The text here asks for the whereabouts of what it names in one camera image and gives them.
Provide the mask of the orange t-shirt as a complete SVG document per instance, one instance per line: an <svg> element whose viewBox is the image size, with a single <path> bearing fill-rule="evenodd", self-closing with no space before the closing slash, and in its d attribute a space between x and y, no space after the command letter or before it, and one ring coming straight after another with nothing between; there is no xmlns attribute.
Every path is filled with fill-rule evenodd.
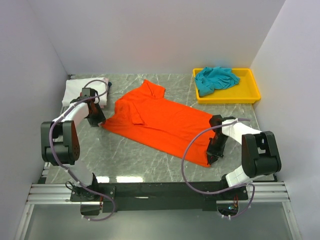
<svg viewBox="0 0 320 240"><path fill-rule="evenodd" d="M209 167L207 147L213 131L210 113L165 99L166 89L147 79L115 102L114 115L102 127L109 132Z"/></svg>

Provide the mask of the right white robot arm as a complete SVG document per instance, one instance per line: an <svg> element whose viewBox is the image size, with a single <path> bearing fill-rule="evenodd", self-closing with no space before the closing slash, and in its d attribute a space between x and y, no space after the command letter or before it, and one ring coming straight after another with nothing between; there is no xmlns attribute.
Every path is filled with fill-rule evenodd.
<svg viewBox="0 0 320 240"><path fill-rule="evenodd" d="M241 145L241 165L226 174L226 182L219 187L222 198L230 200L237 194L237 185L250 183L262 176L273 175L282 168L275 135L271 131L260 131L242 123L235 117L214 115L209 120L214 137L209 139L206 150L209 165L224 156L228 138Z"/></svg>

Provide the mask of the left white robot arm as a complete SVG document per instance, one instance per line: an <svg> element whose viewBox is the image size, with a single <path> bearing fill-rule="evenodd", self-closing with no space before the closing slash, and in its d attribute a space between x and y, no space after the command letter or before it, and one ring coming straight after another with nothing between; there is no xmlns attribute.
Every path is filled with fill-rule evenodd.
<svg viewBox="0 0 320 240"><path fill-rule="evenodd" d="M41 156L44 162L61 167L74 181L76 188L83 188L82 195L88 201L96 200L100 188L94 173L82 163L77 125L87 120L91 127L105 122L105 115L99 105L98 91L84 87L80 96L71 101L59 117L45 121L40 126Z"/></svg>

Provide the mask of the folded dark blue t-shirt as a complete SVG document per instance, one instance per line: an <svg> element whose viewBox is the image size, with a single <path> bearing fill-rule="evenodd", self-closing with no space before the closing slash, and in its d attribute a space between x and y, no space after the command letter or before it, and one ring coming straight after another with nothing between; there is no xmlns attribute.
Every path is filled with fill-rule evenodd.
<svg viewBox="0 0 320 240"><path fill-rule="evenodd" d="M110 90L111 90L111 87L112 87L112 83L109 81L109 82L108 82L108 90L107 90L108 94L109 94L109 92L110 92Z"/></svg>

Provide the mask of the folded white t-shirt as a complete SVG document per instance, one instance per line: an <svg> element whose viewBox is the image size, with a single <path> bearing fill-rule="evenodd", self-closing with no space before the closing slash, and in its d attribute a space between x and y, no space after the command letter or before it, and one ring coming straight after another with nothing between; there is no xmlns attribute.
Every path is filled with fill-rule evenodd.
<svg viewBox="0 0 320 240"><path fill-rule="evenodd" d="M97 91L97 95L101 95L106 91L106 82L104 81L104 77L92 77L92 78L67 80L65 84L64 96L62 99L62 106L68 107L72 100L80 96L82 88L84 87L92 88Z"/></svg>

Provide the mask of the yellow plastic tray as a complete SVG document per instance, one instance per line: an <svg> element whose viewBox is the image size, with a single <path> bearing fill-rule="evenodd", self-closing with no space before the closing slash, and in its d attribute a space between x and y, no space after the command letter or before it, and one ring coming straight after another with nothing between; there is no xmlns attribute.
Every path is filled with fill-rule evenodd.
<svg viewBox="0 0 320 240"><path fill-rule="evenodd" d="M261 99L249 68L195 68L193 77L199 104L254 104Z"/></svg>

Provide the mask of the teal t-shirt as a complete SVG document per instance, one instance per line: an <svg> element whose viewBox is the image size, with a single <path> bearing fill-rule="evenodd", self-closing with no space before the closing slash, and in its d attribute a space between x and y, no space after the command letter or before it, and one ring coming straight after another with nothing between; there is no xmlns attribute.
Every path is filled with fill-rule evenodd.
<svg viewBox="0 0 320 240"><path fill-rule="evenodd" d="M205 67L195 75L195 85L200 97L213 94L215 90L226 90L238 85L240 78L231 68Z"/></svg>

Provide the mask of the black base beam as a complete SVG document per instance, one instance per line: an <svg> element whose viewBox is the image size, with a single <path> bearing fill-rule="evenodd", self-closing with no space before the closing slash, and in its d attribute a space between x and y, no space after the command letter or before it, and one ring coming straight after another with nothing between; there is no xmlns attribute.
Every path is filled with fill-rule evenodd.
<svg viewBox="0 0 320 240"><path fill-rule="evenodd" d="M88 216L99 211L157 211L157 210L202 210L216 211L218 201L233 202L248 200L246 187L242 186L219 194L223 189L218 181L193 182L200 190L196 192L184 182L132 182L98 183L98 192L107 198L74 187L70 195L72 203L80 203L80 211Z"/></svg>

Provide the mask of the aluminium frame rail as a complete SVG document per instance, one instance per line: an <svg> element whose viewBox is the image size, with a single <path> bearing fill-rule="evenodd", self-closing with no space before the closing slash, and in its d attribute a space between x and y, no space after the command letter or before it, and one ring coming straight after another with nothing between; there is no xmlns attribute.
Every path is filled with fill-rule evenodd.
<svg viewBox="0 0 320 240"><path fill-rule="evenodd" d="M283 182L255 182L254 203L290 202L287 188ZM72 202L71 191L63 184L32 184L27 205L80 205Z"/></svg>

